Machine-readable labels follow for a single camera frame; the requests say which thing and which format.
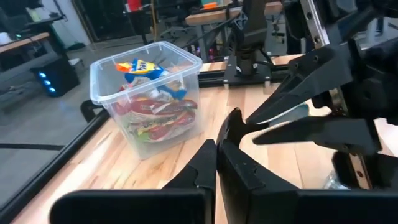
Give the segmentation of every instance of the wall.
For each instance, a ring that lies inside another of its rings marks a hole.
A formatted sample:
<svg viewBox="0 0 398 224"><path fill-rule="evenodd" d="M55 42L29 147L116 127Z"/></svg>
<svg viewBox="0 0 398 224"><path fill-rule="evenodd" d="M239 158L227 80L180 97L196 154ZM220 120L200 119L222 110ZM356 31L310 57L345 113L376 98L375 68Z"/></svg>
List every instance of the wall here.
<svg viewBox="0 0 398 224"><path fill-rule="evenodd" d="M71 0L57 0L63 13L67 17L67 21L57 21L53 23L54 29L66 47L69 47L77 42L83 44L90 44L90 40L86 31L81 24L79 17L73 7ZM51 12L58 12L53 0L42 0L43 8L36 9L36 12L42 19L49 17Z"/></svg>

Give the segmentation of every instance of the computer tower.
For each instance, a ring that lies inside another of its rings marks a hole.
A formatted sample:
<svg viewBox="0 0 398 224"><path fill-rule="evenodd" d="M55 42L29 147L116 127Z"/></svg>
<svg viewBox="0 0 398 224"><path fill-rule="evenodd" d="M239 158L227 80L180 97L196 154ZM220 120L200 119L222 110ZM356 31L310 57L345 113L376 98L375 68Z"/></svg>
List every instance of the computer tower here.
<svg viewBox="0 0 398 224"><path fill-rule="evenodd" d="M75 69L69 61L57 56L32 72L48 96L60 97L80 84Z"/></svg>

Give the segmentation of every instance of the clear plastic bin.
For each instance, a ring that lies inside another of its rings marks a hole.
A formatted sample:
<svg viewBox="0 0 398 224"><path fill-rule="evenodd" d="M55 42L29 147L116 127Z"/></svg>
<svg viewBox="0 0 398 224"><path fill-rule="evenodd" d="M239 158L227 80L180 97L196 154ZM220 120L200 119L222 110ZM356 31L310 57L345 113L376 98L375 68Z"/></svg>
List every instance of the clear plastic bin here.
<svg viewBox="0 0 398 224"><path fill-rule="evenodd" d="M121 91L127 81L116 64L135 58L157 64L169 74ZM109 111L139 157L146 159L201 133L201 66L200 58L168 42L156 42L92 63L90 97ZM182 100L159 102L150 98L151 93L171 83L183 83L187 94Z"/></svg>

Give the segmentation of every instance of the wooden tabletop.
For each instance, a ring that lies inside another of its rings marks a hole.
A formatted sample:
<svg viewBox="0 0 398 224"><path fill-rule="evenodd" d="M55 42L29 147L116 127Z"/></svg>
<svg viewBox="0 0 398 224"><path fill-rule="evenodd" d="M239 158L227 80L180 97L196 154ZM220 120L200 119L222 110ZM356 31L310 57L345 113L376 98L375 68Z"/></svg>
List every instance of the wooden tabletop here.
<svg viewBox="0 0 398 224"><path fill-rule="evenodd" d="M31 37L30 39L23 39L23 40L14 41L14 42L12 42L10 44L1 46L0 47L0 53L3 53L5 51L7 51L7 50L11 50L11 49L14 49L14 48L18 48L18 47L26 45L26 44L30 44L33 41L38 41L38 40L47 38L48 36L49 36L48 33L41 33L41 34L37 34L37 35Z"/></svg>
<svg viewBox="0 0 398 224"><path fill-rule="evenodd" d="M287 63L297 57L282 56L274 63ZM203 70L222 70L225 63L209 63ZM264 91L263 86L240 88L204 88L200 90L204 132L168 151L140 161L116 123L110 119L84 147L52 178L42 191L26 206L14 224L47 224L49 210L62 195L78 189L159 189L178 174L206 139L214 139L228 113L240 107L249 116L269 97L277 85ZM315 109L311 115L324 115L328 108ZM332 171L334 150L312 142L256 146L251 139L258 133L244 137L240 148L264 167L305 189L319 189ZM216 223L225 224L219 183L216 196Z"/></svg>
<svg viewBox="0 0 398 224"><path fill-rule="evenodd" d="M241 12L241 7L231 9L231 17L237 16ZM270 2L266 4L264 14L277 14L282 11L282 3ZM201 14L190 15L185 18L185 22L190 26L223 22L226 20L225 10L215 12L204 12Z"/></svg>

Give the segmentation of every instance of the red object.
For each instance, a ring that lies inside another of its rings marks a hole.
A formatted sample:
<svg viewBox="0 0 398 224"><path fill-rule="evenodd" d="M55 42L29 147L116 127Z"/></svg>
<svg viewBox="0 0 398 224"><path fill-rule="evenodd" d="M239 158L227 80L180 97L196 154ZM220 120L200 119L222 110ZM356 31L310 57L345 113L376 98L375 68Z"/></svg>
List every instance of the red object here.
<svg viewBox="0 0 398 224"><path fill-rule="evenodd" d="M141 8L141 0L127 0L127 4L129 4L132 12L138 11Z"/></svg>

